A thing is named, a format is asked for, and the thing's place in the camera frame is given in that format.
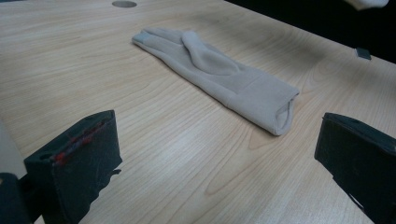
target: gray glove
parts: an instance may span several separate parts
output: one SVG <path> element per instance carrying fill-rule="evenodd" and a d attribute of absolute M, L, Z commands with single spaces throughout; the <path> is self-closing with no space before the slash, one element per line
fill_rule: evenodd
<path fill-rule="evenodd" d="M 195 32 L 144 29 L 133 42 L 226 107 L 275 135 L 291 125 L 299 91 L 261 70 L 245 66 L 202 42 Z"/>

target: round hole cover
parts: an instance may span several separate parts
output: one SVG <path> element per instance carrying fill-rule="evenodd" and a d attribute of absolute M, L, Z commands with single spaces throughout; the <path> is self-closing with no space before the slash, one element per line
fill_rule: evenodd
<path fill-rule="evenodd" d="M 112 3 L 114 7 L 135 7 L 137 3 L 130 1 L 115 1 Z"/>

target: folded cloth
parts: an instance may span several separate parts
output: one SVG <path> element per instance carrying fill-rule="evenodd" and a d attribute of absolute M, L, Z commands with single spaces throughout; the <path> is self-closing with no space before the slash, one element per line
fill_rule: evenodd
<path fill-rule="evenodd" d="M 204 43 L 195 32 L 147 28 L 133 42 L 226 107 L 275 135 L 291 125 L 299 91 Z"/>
<path fill-rule="evenodd" d="M 345 0 L 357 10 L 363 10 L 370 7 L 384 7 L 389 0 Z"/>

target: table surface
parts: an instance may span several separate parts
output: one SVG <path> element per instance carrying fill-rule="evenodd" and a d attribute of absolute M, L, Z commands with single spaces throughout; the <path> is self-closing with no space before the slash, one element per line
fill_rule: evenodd
<path fill-rule="evenodd" d="M 396 64 L 220 0 L 136 3 L 0 4 L 0 119 L 23 157 L 116 112 L 122 172 L 81 223 L 371 222 L 314 151 L 325 112 L 396 136 Z M 145 27 L 194 30 L 297 87 L 290 131 L 269 134 L 133 45 Z"/>

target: wooden table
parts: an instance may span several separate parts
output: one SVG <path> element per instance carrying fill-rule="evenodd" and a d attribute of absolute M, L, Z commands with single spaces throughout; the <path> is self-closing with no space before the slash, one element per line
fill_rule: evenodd
<path fill-rule="evenodd" d="M 122 172 L 81 223 L 371 222 L 314 151 L 325 112 L 396 136 L 396 64 L 220 0 L 136 3 L 0 4 L 0 118 L 23 157 L 116 111 Z M 299 88 L 289 133 L 272 136 L 131 44 L 144 27 L 194 30 Z"/>

